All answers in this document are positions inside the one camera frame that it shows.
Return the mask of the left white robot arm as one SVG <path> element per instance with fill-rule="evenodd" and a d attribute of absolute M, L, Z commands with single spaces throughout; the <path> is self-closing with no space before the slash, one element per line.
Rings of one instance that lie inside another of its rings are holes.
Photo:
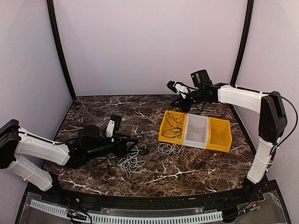
<path fill-rule="evenodd" d="M 95 125 L 78 130 L 76 138 L 64 142 L 52 141 L 21 128 L 12 119 L 0 129 L 0 168 L 14 172 L 24 181 L 46 192 L 55 203 L 63 203 L 66 193 L 55 175 L 40 169 L 25 156 L 54 162 L 67 168 L 79 168 L 99 156 L 114 154 L 123 157 L 131 153 L 138 140 L 119 134 L 119 117 L 111 117 L 104 134 Z"/>

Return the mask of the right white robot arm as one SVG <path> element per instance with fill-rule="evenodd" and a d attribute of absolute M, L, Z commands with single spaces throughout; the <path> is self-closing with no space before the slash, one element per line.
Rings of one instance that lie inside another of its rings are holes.
<path fill-rule="evenodd" d="M 283 102 L 290 102 L 279 92 L 263 92 L 246 89 L 233 84 L 213 84 L 206 70 L 191 74 L 194 86 L 182 82 L 169 81 L 168 89 L 178 97 L 172 106 L 188 112 L 192 105 L 199 103 L 222 103 L 238 106 L 259 115 L 259 144 L 253 163 L 242 183 L 238 198 L 249 202 L 262 187 L 268 169 L 274 162 L 276 151 L 287 140 L 284 131 L 287 126 L 287 115 Z"/>

